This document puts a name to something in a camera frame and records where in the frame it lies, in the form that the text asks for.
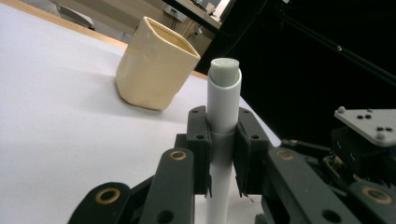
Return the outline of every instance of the beige paper cup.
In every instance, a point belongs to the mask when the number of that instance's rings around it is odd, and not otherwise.
[[[117,68],[120,96],[131,105],[164,110],[200,59],[183,36],[143,17]]]

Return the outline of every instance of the white table surface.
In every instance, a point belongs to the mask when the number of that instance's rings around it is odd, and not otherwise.
[[[162,112],[128,105],[115,84],[123,49],[3,4],[0,40],[2,224],[67,223],[91,189],[139,184],[187,131],[188,112],[206,105],[206,81],[193,76]],[[251,198],[232,181],[229,223],[254,223],[261,196]],[[195,209],[205,223],[203,196]]]

